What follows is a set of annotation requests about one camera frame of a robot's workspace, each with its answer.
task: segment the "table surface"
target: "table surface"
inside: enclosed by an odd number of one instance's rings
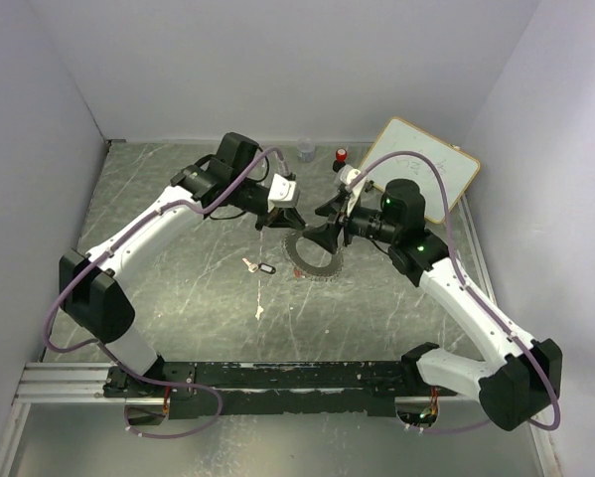
[[[318,147],[310,164],[299,163],[293,147],[282,148],[302,189],[299,210],[310,224],[321,221],[315,207],[335,193],[331,162],[337,147]],[[171,176],[215,149],[215,144],[113,144],[79,250],[115,234],[160,195]],[[368,151],[348,149],[353,164]],[[368,194],[364,204],[375,206],[377,196]],[[470,276],[479,278],[467,224],[458,209],[452,218],[461,259]],[[427,341],[480,357],[454,320],[369,242],[356,239],[344,250],[344,269],[336,280],[312,282],[295,278],[280,245],[286,231],[261,234],[253,223],[250,216],[203,221],[175,239],[127,288],[138,328],[166,360],[396,360]],[[444,237],[443,227],[430,228]],[[325,259],[318,250],[309,252]],[[243,257],[270,263],[277,273],[251,274]],[[264,308],[259,319],[258,299]],[[86,337],[70,318],[58,318],[53,339],[59,345]],[[48,353],[46,361],[107,360],[87,347],[69,355]],[[477,403],[444,398],[437,427],[482,418]],[[196,425],[196,420],[173,421],[153,431]],[[358,413],[241,415],[221,417],[189,438],[153,441],[124,431],[119,405],[32,406],[12,477],[112,474],[513,477],[541,475],[541,469],[526,425],[514,432],[488,425],[463,435],[419,437],[404,432],[395,418]]]
[[[114,235],[160,195],[176,172],[216,147],[113,143],[91,200],[79,251]],[[331,164],[337,147],[318,147],[314,162],[308,164],[297,160],[294,147],[282,147],[301,188],[298,209],[309,224],[323,221],[314,210],[335,194]],[[368,147],[348,146],[348,150],[349,162],[359,164]],[[378,196],[378,191],[366,194],[364,204],[376,207]],[[219,209],[215,216],[236,212]],[[461,258],[476,278],[459,208],[452,211],[452,219]],[[166,360],[396,360],[427,341],[480,358],[456,322],[398,274],[367,240],[355,239],[343,250],[344,268],[335,280],[314,282],[295,278],[281,245],[287,231],[260,233],[254,221],[252,215],[203,221],[170,243],[125,290],[136,310],[137,327]],[[429,227],[445,236],[443,226]],[[304,248],[309,256],[326,259],[315,245],[305,243]],[[244,257],[272,264],[277,273],[249,273]],[[258,302],[264,309],[259,319],[255,317]],[[85,338],[87,332],[61,313],[53,340],[66,346]],[[90,346],[68,355],[49,352],[46,361],[107,360]]]

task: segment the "handwriting on whiteboard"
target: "handwriting on whiteboard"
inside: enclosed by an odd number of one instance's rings
[[[427,164],[421,162],[418,159],[409,159],[405,157],[397,157],[396,164],[402,169],[408,170],[410,173],[414,174],[415,176],[418,175],[425,175],[425,176],[434,176],[434,173],[429,168]],[[438,170],[438,174],[443,177],[445,174],[445,159],[439,159],[438,161],[432,161],[432,164],[436,166]]]

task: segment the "small bottle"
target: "small bottle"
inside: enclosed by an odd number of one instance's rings
[[[299,151],[299,160],[302,162],[312,162],[315,159],[315,144],[307,137],[297,140],[297,150]]]
[[[346,165],[346,159],[348,159],[348,151],[343,147],[337,149],[337,152],[335,152],[335,162],[333,162],[333,171],[341,171]]]

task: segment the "gray marble surface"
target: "gray marble surface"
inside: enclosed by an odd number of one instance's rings
[[[180,169],[214,152],[216,144],[114,143],[91,201],[80,251],[109,238],[148,207]],[[314,209],[333,197],[331,162],[339,146],[320,146],[313,163],[296,159],[282,147],[301,187],[299,211],[318,224]],[[367,147],[349,146],[349,162],[358,165]],[[376,206],[378,192],[364,197]],[[220,209],[216,216],[237,211]],[[459,209],[452,212],[454,237],[471,276],[472,251]],[[394,360],[431,341],[456,354],[479,359],[473,343],[429,296],[399,275],[386,256],[366,240],[344,250],[344,268],[330,282],[298,279],[285,257],[284,230],[253,227],[255,217],[203,221],[182,233],[153,263],[136,275],[126,293],[136,309],[138,328],[166,360],[332,361]],[[442,226],[432,226],[444,237]],[[325,260],[314,246],[307,253]],[[242,262],[263,261],[275,275],[249,273]],[[257,306],[264,311],[255,317]],[[63,313],[53,340],[61,345],[87,338]],[[46,361],[106,361],[95,347]]]

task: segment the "clear plastic container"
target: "clear plastic container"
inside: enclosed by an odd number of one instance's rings
[[[307,137],[297,140],[297,150],[299,151],[299,160],[302,162],[312,162],[315,159],[315,144]]]

